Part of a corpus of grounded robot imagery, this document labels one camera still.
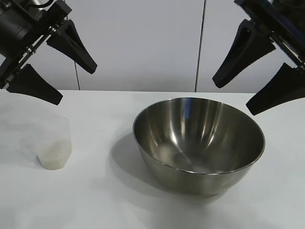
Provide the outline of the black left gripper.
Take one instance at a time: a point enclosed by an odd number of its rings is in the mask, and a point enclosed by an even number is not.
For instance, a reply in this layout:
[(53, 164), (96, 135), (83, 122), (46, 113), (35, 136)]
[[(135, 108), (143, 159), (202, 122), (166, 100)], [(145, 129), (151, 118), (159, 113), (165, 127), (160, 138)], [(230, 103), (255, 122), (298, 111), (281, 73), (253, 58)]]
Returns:
[(0, 86), (10, 93), (32, 96), (58, 105), (63, 95), (26, 61), (43, 42), (75, 61), (90, 74), (97, 63), (83, 45), (75, 24), (67, 20), (71, 7), (63, 0), (44, 4), (28, 0), (0, 2)]

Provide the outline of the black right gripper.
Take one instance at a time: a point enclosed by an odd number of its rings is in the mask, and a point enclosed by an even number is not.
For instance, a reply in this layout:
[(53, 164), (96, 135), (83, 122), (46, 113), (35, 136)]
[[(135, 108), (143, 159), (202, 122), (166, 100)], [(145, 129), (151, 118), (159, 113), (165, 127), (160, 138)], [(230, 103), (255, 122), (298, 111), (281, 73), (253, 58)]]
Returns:
[(214, 84), (218, 88), (226, 86), (249, 65), (274, 51), (273, 41), (297, 68), (283, 63), (266, 86), (246, 103), (246, 107), (252, 115), (257, 115), (304, 98), (305, 2), (236, 0), (235, 4), (243, 9), (250, 21), (245, 19), (240, 23), (226, 58), (213, 76)]

